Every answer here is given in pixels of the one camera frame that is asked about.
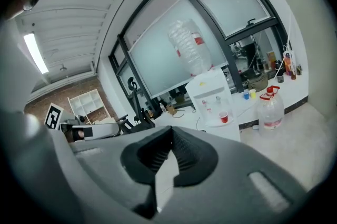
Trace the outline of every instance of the white floor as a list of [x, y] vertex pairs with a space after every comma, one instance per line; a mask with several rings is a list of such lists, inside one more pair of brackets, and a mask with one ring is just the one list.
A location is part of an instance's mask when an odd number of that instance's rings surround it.
[[[262, 137], [248, 128], [240, 133], [241, 142], [256, 149], [283, 167], [306, 189], [321, 182], [329, 172], [336, 152], [337, 121], [327, 124], [310, 104], [286, 114], [282, 131], [272, 137]], [[172, 152], [156, 175], [157, 205], [163, 208], [173, 194], [173, 178], [179, 173]]]

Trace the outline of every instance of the brick wall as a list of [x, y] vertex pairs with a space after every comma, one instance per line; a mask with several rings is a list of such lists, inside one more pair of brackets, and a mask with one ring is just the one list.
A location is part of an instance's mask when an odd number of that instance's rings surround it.
[[[84, 79], [79, 82], [72, 83], [62, 88], [56, 89], [48, 94], [45, 94], [40, 98], [28, 103], [25, 107], [24, 112], [33, 114], [43, 124], [50, 103], [54, 103], [72, 114], [73, 112], [70, 107], [68, 98], [74, 98], [78, 95], [84, 94], [94, 89], [98, 90], [98, 93], [100, 94], [101, 99], [110, 116], [117, 119], [116, 113], [114, 112], [110, 102], [108, 101], [101, 86], [101, 83], [97, 77]], [[101, 121], [102, 119], [106, 118], [107, 114], [104, 108], [100, 108], [97, 111], [92, 112], [88, 117], [91, 122], [95, 122], [96, 120]]]

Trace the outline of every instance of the black office chair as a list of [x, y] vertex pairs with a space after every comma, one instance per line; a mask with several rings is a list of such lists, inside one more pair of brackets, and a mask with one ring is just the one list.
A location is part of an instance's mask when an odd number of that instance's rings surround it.
[[133, 77], [130, 77], [127, 80], [128, 88], [132, 91], [132, 99], [133, 99], [133, 106], [135, 108], [135, 121], [140, 121], [137, 125], [132, 125], [128, 119], [126, 119], [127, 115], [119, 118], [117, 123], [120, 125], [121, 129], [125, 134], [135, 133], [138, 131], [143, 131], [147, 129], [154, 128], [156, 125], [151, 121], [147, 112], [141, 108], [138, 97], [137, 97], [137, 84], [133, 81]]

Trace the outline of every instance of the black window frame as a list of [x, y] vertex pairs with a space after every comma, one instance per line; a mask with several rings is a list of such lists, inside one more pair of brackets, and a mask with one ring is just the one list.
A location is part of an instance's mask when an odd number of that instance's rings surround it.
[[[121, 87], [123, 88], [123, 91], [126, 95], [126, 97], [130, 100], [132, 99], [132, 96], [129, 95], [126, 91], [126, 89], [124, 88], [122, 82], [121, 82], [121, 78], [120, 78], [120, 72], [122, 71], [122, 69], [125, 68], [126, 65], [129, 65], [135, 79], [137, 80], [139, 86], [140, 86], [140, 92], [142, 92], [144, 94], [144, 96], [146, 97], [150, 107], [153, 109], [153, 111], [158, 111], [159, 109], [159, 105], [158, 105], [158, 100], [157, 98], [151, 98], [150, 95], [148, 94], [145, 85], [143, 84], [137, 70], [136, 67], [134, 66], [130, 55], [128, 53], [128, 46], [125, 42], [125, 38], [124, 35], [127, 31], [127, 29], [131, 26], [131, 24], [133, 23], [133, 21], [135, 20], [135, 18], [138, 16], [138, 14], [140, 13], [140, 11], [144, 8], [144, 6], [149, 2], [150, 0], [142, 0], [142, 2], [140, 3], [140, 5], [136, 8], [136, 10], [132, 13], [132, 15], [130, 16], [130, 18], [128, 19], [128, 21], [126, 22], [126, 24], [124, 25], [121, 33], [117, 36], [117, 41], [115, 43], [115, 45], [113, 46], [112, 52], [109, 56], [111, 65], [113, 67], [113, 70], [118, 78], [118, 81], [121, 85]], [[270, 28], [274, 34], [274, 37], [276, 39], [277, 45], [280, 49], [280, 53], [283, 53], [283, 44], [287, 42], [287, 38], [288, 35], [286, 33], [286, 30], [284, 28], [284, 25], [282, 24], [282, 21], [280, 19], [280, 17], [278, 16], [275, 8], [273, 7], [273, 5], [271, 4], [271, 2], [269, 0], [260, 0], [260, 2], [262, 3], [262, 5], [266, 8], [267, 12], [269, 13], [270, 17], [259, 21], [257, 23], [252, 24], [249, 27], [246, 27], [242, 30], [239, 30], [231, 35], [226, 36], [224, 34], [224, 32], [222, 31], [221, 27], [219, 26], [219, 24], [217, 23], [216, 19], [213, 17], [213, 15], [207, 10], [207, 8], [203, 5], [203, 3], [200, 0], [189, 0], [189, 2], [194, 6], [194, 8], [196, 9], [196, 11], [198, 11], [198, 13], [203, 17], [203, 19], [205, 20], [206, 24], [208, 25], [208, 27], [211, 29], [213, 35], [215, 36], [218, 44], [220, 45], [226, 59], [228, 62], [228, 69], [230, 71], [230, 75], [232, 77], [232, 80], [235, 84], [236, 87], [236, 91], [241, 93], [244, 91], [244, 85], [242, 83], [239, 71], [236, 67], [235, 64], [235, 60], [233, 58], [233, 56], [231, 55], [231, 51], [229, 48], [229, 45], [244, 39], [247, 36], [250, 36], [252, 34], [255, 34], [257, 32], [260, 32], [262, 30], [265, 30], [267, 28]], [[117, 63], [116, 57], [114, 55], [114, 52], [117, 49], [117, 46], [120, 45], [123, 53], [125, 55], [125, 58], [123, 60], [123, 62], [119, 65]]]

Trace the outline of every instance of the blue cup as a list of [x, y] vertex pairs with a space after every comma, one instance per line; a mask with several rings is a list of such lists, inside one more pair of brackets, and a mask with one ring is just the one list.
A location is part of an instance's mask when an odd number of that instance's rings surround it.
[[244, 97], [245, 100], [248, 100], [249, 99], [249, 91], [244, 91], [243, 97]]

